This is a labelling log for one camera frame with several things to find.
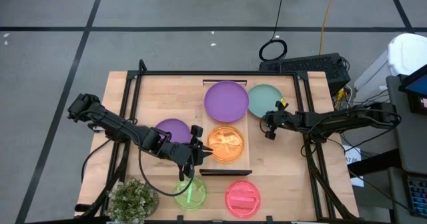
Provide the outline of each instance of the monitor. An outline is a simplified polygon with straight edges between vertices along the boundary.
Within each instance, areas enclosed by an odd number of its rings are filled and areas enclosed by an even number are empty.
[[[399,91],[427,98],[427,65],[403,79]]]

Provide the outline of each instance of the keyboard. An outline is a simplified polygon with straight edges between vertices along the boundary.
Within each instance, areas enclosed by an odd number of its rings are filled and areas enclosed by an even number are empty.
[[[405,184],[409,208],[427,217],[427,177],[408,174]]]
[[[259,70],[276,73],[280,71],[324,71],[331,96],[350,81],[343,60],[338,53],[264,61],[260,63]]]

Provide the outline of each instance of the yellow cable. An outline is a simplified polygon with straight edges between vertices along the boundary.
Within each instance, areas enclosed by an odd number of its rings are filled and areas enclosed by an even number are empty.
[[[326,9],[325,18],[323,19],[322,32],[320,33],[320,48],[319,55],[322,54],[322,45],[323,45],[323,32],[326,26],[326,20],[328,19],[329,8],[331,7],[332,0],[329,0],[328,8]]]

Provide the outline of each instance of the green plant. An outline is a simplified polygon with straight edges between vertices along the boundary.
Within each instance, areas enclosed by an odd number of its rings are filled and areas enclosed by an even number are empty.
[[[109,197],[107,214],[121,224],[144,223],[159,205],[157,192],[136,178],[117,184]]]

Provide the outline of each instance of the yellow object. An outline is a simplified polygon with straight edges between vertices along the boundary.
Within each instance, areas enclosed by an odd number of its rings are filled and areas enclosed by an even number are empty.
[[[326,9],[325,18],[323,19],[322,32],[320,33],[320,47],[319,47],[319,55],[322,54],[322,46],[323,46],[323,32],[326,26],[326,20],[328,19],[329,8],[331,7],[332,0],[329,0],[328,8]]]
[[[346,98],[346,97],[347,97],[347,93],[346,93],[343,89],[339,90],[339,91],[338,91],[338,94],[337,94],[337,97],[336,97],[336,104],[335,104],[335,108],[338,106],[338,104],[340,104],[340,103],[341,103],[341,100],[342,100],[343,98]]]
[[[285,107],[287,105],[287,103],[285,102],[285,99],[280,99],[280,102],[282,103],[282,105]]]

